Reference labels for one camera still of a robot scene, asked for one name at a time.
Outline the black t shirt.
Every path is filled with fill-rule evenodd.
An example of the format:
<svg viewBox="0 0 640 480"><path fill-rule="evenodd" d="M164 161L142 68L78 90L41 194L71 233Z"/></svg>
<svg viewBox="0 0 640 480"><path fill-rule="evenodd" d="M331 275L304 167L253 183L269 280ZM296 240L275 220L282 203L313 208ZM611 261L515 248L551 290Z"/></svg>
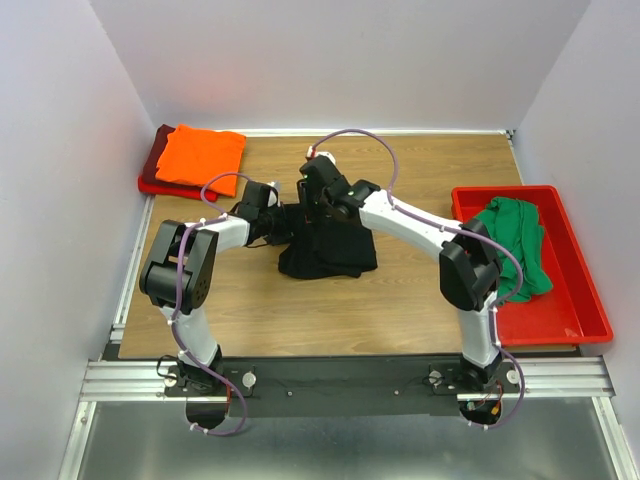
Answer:
<svg viewBox="0 0 640 480"><path fill-rule="evenodd" d="M332 218L311 222L300 204L285 205L284 213L292 238L279 255L281 274L298 280L359 278L364 272L378 268L369 229Z"/></svg>

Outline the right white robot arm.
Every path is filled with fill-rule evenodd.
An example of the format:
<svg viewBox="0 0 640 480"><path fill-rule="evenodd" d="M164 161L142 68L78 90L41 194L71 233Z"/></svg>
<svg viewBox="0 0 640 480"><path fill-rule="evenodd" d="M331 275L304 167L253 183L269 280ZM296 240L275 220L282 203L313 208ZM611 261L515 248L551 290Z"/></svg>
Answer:
<svg viewBox="0 0 640 480"><path fill-rule="evenodd" d="M310 151L300 173L299 198L313 220L332 219L388 234L438 263L440 292L457 310L462 335L456 381L474 392L493 384L502 362L495 305L501 266L483 224L434 216L366 180L351 184L327 152Z"/></svg>

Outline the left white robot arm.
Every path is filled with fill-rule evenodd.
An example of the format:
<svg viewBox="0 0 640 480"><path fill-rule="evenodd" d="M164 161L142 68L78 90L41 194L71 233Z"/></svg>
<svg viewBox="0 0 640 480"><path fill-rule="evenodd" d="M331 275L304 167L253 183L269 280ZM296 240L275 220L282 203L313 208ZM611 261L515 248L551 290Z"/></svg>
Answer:
<svg viewBox="0 0 640 480"><path fill-rule="evenodd" d="M248 181L241 200L215 219L161 223L139 288L166 318L179 347L167 385L209 395L222 384L221 347L204 310L216 256L260 239L273 244L287 238L278 182Z"/></svg>

